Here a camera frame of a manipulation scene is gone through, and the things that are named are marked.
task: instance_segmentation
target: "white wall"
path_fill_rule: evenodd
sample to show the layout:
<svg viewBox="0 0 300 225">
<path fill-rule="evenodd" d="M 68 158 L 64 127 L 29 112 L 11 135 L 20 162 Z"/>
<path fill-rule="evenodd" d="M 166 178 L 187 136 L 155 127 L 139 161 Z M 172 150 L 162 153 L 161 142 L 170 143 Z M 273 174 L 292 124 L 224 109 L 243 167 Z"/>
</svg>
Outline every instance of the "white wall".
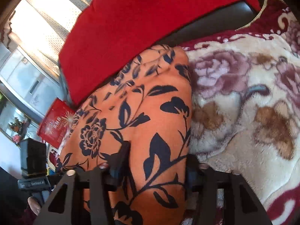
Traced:
<svg viewBox="0 0 300 225">
<path fill-rule="evenodd" d="M 21 179 L 20 148 L 0 132 L 0 167 L 17 179 Z"/>
</svg>

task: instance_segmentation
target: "red box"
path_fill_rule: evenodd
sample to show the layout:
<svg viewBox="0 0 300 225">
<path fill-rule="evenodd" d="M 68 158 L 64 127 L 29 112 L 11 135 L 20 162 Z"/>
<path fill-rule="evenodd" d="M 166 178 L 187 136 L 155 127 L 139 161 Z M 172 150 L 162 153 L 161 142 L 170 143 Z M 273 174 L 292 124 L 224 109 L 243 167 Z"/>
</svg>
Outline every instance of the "red box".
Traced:
<svg viewBox="0 0 300 225">
<path fill-rule="evenodd" d="M 56 98 L 40 124 L 37 135 L 58 149 L 74 114 L 74 110 Z"/>
</svg>

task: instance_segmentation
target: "curtain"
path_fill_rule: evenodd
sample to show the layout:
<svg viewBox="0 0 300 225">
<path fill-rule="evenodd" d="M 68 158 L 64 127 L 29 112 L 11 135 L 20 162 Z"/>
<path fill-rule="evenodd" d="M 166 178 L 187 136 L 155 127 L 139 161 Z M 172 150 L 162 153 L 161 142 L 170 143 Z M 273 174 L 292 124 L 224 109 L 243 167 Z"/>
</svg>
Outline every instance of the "curtain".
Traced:
<svg viewBox="0 0 300 225">
<path fill-rule="evenodd" d="M 91 0 L 22 0 L 10 17 L 8 36 L 58 80 L 58 54 L 77 17 Z"/>
</svg>

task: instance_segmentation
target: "metal screw head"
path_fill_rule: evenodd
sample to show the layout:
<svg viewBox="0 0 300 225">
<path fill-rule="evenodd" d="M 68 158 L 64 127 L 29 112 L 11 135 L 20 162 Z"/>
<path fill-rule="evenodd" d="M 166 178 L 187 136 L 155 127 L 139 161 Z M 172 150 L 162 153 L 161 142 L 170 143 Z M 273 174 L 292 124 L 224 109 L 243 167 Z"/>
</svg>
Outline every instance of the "metal screw head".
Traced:
<svg viewBox="0 0 300 225">
<path fill-rule="evenodd" d="M 207 163 L 200 163 L 199 167 L 200 169 L 208 169 L 209 165 Z"/>
<path fill-rule="evenodd" d="M 108 167 L 109 167 L 109 165 L 108 165 L 107 162 L 103 162 L 103 163 L 101 163 L 101 164 L 99 165 L 99 168 L 100 168 L 100 169 L 106 169 L 106 168 L 108 168 Z"/>
<path fill-rule="evenodd" d="M 233 175 L 241 175 L 241 172 L 239 171 L 239 170 L 237 170 L 237 169 L 235 169 L 235 170 L 232 170 L 231 171 L 231 173 L 233 174 Z"/>
<path fill-rule="evenodd" d="M 73 176 L 74 174 L 76 173 L 76 171 L 75 170 L 69 170 L 69 171 L 67 171 L 67 175 L 68 176 Z"/>
</svg>

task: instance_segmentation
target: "rose pattern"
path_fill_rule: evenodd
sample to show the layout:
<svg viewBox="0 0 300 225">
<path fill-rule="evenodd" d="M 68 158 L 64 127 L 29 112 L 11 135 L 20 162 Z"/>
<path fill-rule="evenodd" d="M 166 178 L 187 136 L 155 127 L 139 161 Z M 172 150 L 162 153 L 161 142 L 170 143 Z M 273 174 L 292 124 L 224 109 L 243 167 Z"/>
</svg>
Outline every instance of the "rose pattern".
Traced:
<svg viewBox="0 0 300 225">
<path fill-rule="evenodd" d="M 192 81 L 203 98 L 211 98 L 221 92 L 228 95 L 232 91 L 247 89 L 251 67 L 250 59 L 233 50 L 210 52 L 193 64 Z"/>
<path fill-rule="evenodd" d="M 286 41 L 291 46 L 293 54 L 300 57 L 300 24 L 291 21 L 285 35 Z"/>
<path fill-rule="evenodd" d="M 83 114 L 84 114 L 84 111 L 82 110 L 82 108 L 80 108 L 76 111 L 75 115 L 73 116 L 73 121 L 72 121 L 72 124 L 70 127 L 69 137 L 73 133 L 74 129 L 76 128 L 77 124 L 79 123 L 80 117 L 82 117 Z"/>
<path fill-rule="evenodd" d="M 293 110 L 300 119 L 300 68 L 290 63 L 279 63 L 276 66 L 276 84 L 287 92 Z"/>
<path fill-rule="evenodd" d="M 106 118 L 100 120 L 95 118 L 92 121 L 91 126 L 87 124 L 81 129 L 80 138 L 82 141 L 79 143 L 79 147 L 84 156 L 95 158 L 98 155 L 105 129 Z"/>
</svg>

